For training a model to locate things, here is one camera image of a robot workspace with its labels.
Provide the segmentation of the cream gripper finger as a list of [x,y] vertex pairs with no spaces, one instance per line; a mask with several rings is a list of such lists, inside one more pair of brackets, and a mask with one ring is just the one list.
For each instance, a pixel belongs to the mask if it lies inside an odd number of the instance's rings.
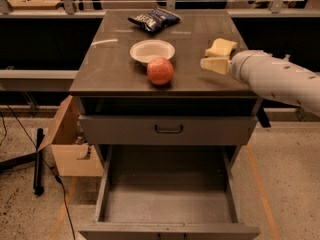
[[200,60],[203,69],[226,75],[229,72],[230,63],[226,58],[207,57]]

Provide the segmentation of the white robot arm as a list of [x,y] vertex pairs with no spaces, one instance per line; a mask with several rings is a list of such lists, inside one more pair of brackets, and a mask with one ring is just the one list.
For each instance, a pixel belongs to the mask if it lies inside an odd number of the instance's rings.
[[232,60],[202,58],[200,66],[231,75],[264,99],[300,106],[320,116],[320,76],[287,59],[275,58],[261,50],[247,50],[237,53]]

